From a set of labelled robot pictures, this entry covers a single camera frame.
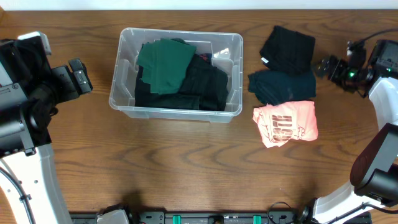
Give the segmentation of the large black garment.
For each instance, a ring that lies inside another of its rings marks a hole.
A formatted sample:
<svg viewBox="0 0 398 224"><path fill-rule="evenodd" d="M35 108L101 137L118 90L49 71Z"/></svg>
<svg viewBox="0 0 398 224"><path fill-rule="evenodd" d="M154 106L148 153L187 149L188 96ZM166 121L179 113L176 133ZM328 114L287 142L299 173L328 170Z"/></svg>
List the large black garment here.
<svg viewBox="0 0 398 224"><path fill-rule="evenodd" d="M159 95L150 92L150 85L141 80L144 69L136 77L135 105L138 107L180 110L224 111L228 96L228 75L195 54L179 91Z"/></svg>

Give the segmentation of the green garment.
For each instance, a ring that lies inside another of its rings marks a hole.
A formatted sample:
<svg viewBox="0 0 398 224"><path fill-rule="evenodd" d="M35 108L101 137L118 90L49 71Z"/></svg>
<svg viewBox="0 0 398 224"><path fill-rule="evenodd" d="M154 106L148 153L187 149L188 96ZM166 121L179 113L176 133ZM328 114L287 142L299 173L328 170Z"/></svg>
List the green garment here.
<svg viewBox="0 0 398 224"><path fill-rule="evenodd" d="M159 39L143 44L137 58L137 64L144 69L141 80L150 85L151 93L177 93L196 50L182 39Z"/></svg>

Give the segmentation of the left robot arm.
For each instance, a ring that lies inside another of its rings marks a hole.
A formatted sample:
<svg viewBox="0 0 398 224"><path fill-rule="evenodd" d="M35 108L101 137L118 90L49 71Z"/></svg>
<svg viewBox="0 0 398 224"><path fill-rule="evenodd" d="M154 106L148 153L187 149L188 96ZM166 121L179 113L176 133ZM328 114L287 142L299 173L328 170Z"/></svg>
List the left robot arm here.
<svg viewBox="0 0 398 224"><path fill-rule="evenodd" d="M1 189L17 223L81 223L61 193L48 126L57 105L90 93L80 59L52 68L41 32L1 41Z"/></svg>

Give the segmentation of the red navy plaid shirt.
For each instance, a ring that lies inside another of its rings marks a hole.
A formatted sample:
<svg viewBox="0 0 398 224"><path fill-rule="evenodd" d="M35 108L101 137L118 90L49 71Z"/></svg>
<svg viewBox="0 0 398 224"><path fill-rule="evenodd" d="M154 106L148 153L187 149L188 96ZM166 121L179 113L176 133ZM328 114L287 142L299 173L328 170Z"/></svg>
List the red navy plaid shirt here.
<svg viewBox="0 0 398 224"><path fill-rule="evenodd" d="M211 53L203 53L199 55L204 61L206 61L207 63L211 63L211 59L213 54Z"/></svg>

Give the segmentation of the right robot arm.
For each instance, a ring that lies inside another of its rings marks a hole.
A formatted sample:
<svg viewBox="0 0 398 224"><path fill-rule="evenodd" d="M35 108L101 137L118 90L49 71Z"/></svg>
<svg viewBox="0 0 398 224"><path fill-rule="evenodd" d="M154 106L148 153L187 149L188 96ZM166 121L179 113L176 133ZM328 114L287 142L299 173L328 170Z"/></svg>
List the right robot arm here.
<svg viewBox="0 0 398 224"><path fill-rule="evenodd" d="M369 98L379 132L355 160L350 180L331 194L307 205L298 223L370 223L370 210L397 214L397 42L378 40L370 56L365 40L350 42L346 60L334 55L315 66L348 92Z"/></svg>

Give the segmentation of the pink printed t-shirt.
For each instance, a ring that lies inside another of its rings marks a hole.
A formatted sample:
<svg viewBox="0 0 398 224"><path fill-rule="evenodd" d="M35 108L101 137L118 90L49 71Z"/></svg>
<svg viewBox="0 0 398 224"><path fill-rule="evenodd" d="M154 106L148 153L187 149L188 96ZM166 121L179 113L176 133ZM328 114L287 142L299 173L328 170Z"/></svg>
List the pink printed t-shirt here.
<svg viewBox="0 0 398 224"><path fill-rule="evenodd" d="M281 147L289 140L314 141L318 138L315 104L312 101L290 101L253 109L265 147Z"/></svg>

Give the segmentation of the clear plastic storage bin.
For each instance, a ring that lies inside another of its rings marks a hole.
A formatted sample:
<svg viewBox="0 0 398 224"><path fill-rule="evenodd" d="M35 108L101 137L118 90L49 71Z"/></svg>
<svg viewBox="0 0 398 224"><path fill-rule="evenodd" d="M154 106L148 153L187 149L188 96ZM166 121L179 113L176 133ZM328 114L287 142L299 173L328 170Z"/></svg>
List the clear plastic storage bin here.
<svg viewBox="0 0 398 224"><path fill-rule="evenodd" d="M224 111L178 110L135 105L136 64L142 44L161 38L179 38L197 47L197 53L211 53L211 64L228 75L228 97ZM119 38L109 105L130 118L185 119L228 123L243 108L244 40L238 33L161 30L128 27Z"/></svg>

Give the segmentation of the dark teal garment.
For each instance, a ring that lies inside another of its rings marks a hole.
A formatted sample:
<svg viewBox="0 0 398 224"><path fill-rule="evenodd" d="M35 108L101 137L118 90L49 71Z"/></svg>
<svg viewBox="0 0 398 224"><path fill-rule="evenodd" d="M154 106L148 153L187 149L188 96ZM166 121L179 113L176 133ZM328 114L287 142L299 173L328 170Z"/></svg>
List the dark teal garment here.
<svg viewBox="0 0 398 224"><path fill-rule="evenodd" d="M248 91L264 105L280 105L288 101L316 97L316 79L312 72L289 75L274 70L261 70L248 75Z"/></svg>

